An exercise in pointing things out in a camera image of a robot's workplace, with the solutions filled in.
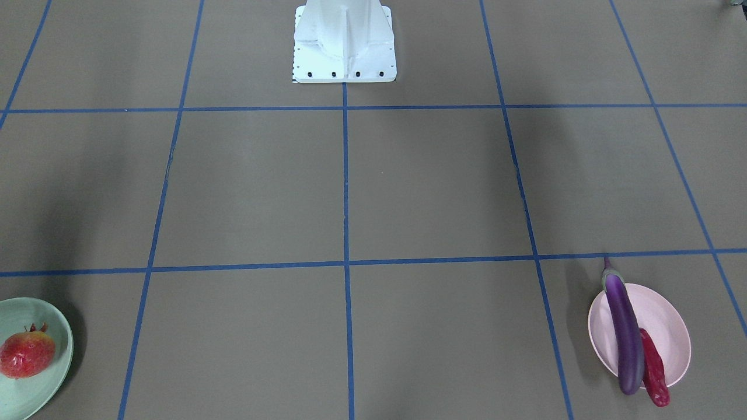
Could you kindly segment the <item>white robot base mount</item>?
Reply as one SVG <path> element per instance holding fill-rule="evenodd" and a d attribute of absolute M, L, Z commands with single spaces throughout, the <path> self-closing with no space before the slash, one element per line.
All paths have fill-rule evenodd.
<path fill-rule="evenodd" d="M 392 10 L 379 1 L 307 1 L 295 13 L 294 83 L 397 79 Z"/>

